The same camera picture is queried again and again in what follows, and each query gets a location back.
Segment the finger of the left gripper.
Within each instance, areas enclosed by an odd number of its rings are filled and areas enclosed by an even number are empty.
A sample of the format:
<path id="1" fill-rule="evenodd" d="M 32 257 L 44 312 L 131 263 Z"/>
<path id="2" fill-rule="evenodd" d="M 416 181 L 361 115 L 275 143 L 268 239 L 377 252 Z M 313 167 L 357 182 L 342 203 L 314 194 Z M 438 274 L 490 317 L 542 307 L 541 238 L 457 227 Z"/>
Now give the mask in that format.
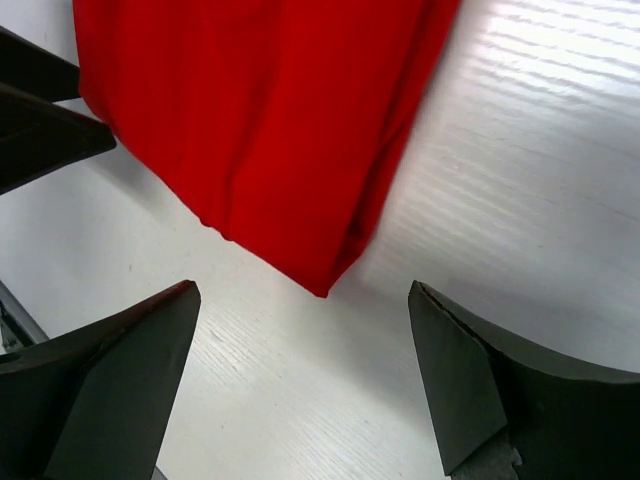
<path id="1" fill-rule="evenodd" d="M 1 86 L 1 192 L 110 151 L 109 127 L 9 85 Z"/>
<path id="2" fill-rule="evenodd" d="M 49 102 L 80 97 L 79 68 L 1 28 L 1 83 Z"/>

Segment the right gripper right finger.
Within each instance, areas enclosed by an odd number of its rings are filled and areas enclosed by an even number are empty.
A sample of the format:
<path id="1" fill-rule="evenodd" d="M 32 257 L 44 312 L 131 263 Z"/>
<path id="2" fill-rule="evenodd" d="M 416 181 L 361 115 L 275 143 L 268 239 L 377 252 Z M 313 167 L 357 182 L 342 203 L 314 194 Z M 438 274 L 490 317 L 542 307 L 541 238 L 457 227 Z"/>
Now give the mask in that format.
<path id="1" fill-rule="evenodd" d="M 638 478 L 638 374 L 541 346 L 419 281 L 408 307 L 446 477 Z"/>

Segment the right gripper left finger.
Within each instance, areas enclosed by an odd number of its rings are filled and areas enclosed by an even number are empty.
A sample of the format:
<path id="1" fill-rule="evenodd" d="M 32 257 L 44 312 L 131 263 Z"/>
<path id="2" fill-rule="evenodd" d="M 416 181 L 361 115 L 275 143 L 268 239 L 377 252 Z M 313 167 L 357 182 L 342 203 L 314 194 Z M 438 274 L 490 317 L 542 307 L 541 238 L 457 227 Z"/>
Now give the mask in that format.
<path id="1" fill-rule="evenodd" d="M 3 307 L 2 478 L 161 478 L 156 462 L 200 305 L 185 280 L 44 341 Z"/>

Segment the red t-shirt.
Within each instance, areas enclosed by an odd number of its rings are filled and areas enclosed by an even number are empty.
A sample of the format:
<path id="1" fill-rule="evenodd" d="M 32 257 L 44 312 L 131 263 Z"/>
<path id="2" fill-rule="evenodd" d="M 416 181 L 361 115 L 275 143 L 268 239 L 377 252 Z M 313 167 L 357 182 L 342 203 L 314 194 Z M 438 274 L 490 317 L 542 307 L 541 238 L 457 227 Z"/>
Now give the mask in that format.
<path id="1" fill-rule="evenodd" d="M 80 92 L 209 227 L 324 297 L 379 221 L 456 1 L 76 1 Z"/>

